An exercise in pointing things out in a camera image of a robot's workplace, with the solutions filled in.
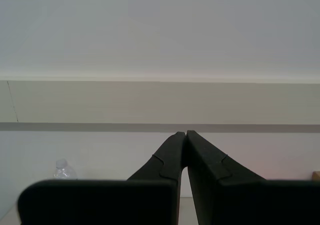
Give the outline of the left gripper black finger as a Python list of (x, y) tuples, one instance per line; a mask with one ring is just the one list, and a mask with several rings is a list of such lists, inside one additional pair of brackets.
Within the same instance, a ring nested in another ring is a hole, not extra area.
[(320, 183), (268, 180), (244, 167), (194, 130), (186, 163), (200, 225), (318, 225)]
[(165, 140), (127, 180), (44, 180), (27, 187), (17, 210), (23, 225), (176, 225), (184, 132)]

